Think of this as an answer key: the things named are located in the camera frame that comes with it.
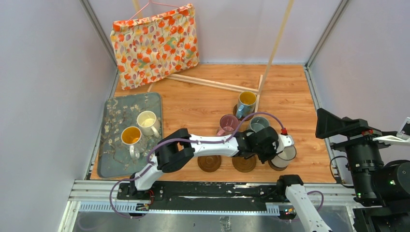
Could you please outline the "white grey mug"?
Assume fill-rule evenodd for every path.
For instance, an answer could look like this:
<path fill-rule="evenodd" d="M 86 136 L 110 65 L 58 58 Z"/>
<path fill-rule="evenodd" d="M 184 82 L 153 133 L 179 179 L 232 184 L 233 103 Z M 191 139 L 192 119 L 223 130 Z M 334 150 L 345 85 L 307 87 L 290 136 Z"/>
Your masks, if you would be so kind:
<path fill-rule="evenodd" d="M 285 148 L 280 154 L 276 155 L 271 162 L 277 167 L 289 166 L 291 161 L 296 158 L 297 150 L 294 146 Z"/>

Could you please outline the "pink mug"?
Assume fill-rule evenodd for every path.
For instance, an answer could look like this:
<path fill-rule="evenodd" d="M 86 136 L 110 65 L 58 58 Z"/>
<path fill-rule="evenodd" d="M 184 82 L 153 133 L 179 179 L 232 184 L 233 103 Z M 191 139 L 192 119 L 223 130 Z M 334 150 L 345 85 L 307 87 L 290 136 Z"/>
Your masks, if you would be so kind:
<path fill-rule="evenodd" d="M 217 136 L 224 136 L 232 134 L 239 126 L 239 119 L 232 115 L 227 114 L 220 118 L 219 129 L 217 130 Z"/>

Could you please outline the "blue mug yellow inside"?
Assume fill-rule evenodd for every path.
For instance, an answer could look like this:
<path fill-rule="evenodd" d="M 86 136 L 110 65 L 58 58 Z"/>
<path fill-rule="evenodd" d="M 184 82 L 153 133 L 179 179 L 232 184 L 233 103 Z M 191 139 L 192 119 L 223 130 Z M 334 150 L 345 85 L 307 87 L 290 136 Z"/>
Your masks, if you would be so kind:
<path fill-rule="evenodd" d="M 248 116 L 251 114 L 256 106 L 257 96 L 250 91 L 240 93 L 237 103 L 236 117 Z"/>

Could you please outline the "cream mug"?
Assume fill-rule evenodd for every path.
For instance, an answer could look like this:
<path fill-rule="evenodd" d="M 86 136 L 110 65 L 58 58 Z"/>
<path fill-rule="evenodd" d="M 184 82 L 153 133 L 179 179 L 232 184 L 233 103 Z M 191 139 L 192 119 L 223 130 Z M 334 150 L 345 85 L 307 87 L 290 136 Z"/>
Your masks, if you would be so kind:
<path fill-rule="evenodd" d="M 144 136 L 160 137 L 160 122 L 152 111 L 143 111 L 137 117 L 137 125 Z"/>

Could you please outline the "white mug orange inside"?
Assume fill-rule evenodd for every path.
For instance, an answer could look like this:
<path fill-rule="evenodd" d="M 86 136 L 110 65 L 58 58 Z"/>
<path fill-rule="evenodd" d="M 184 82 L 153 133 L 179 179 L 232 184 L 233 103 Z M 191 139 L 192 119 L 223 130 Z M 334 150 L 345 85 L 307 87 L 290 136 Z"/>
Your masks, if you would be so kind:
<path fill-rule="evenodd" d="M 129 154 L 132 158 L 139 159 L 142 147 L 142 133 L 136 126 L 127 127 L 121 134 L 122 142 L 128 146 Z"/>

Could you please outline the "small dark brown coaster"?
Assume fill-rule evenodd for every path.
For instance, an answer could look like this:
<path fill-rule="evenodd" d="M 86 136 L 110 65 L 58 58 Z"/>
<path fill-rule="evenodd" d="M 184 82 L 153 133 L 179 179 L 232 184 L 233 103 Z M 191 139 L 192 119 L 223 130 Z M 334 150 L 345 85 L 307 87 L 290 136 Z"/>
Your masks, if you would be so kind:
<path fill-rule="evenodd" d="M 287 166 L 285 166 L 285 167 L 277 167 L 277 166 L 274 165 L 270 160 L 268 161 L 268 164 L 269 164 L 269 166 L 270 166 L 273 170 L 276 170 L 276 171 L 284 171 L 284 170 L 287 168 Z"/>

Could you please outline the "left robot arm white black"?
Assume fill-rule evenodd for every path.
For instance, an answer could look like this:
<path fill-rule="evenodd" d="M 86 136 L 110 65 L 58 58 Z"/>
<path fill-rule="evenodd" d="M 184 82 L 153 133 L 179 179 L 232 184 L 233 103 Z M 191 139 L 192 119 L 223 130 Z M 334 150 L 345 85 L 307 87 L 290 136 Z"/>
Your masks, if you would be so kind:
<path fill-rule="evenodd" d="M 279 134 L 267 127 L 258 132 L 235 131 L 225 136 L 198 136 L 182 128 L 160 141 L 147 156 L 147 165 L 130 177 L 129 196 L 144 199 L 164 173 L 182 169 L 192 158 L 211 155 L 241 157 L 257 156 L 264 163 L 282 152 L 284 144 Z"/>

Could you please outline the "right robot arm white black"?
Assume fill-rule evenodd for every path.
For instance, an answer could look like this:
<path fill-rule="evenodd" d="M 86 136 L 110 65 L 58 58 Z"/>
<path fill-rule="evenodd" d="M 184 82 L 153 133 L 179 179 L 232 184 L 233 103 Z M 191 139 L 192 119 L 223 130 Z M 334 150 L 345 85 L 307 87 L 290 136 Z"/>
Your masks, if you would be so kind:
<path fill-rule="evenodd" d="M 358 232 L 407 232 L 410 229 L 410 162 L 397 159 L 384 163 L 380 150 L 391 145 L 410 144 L 410 120 L 398 131 L 381 131 L 363 119 L 340 118 L 317 110 L 316 137 L 345 136 L 332 143 L 332 150 L 344 152 L 351 173 L 354 201 L 353 227 Z"/>

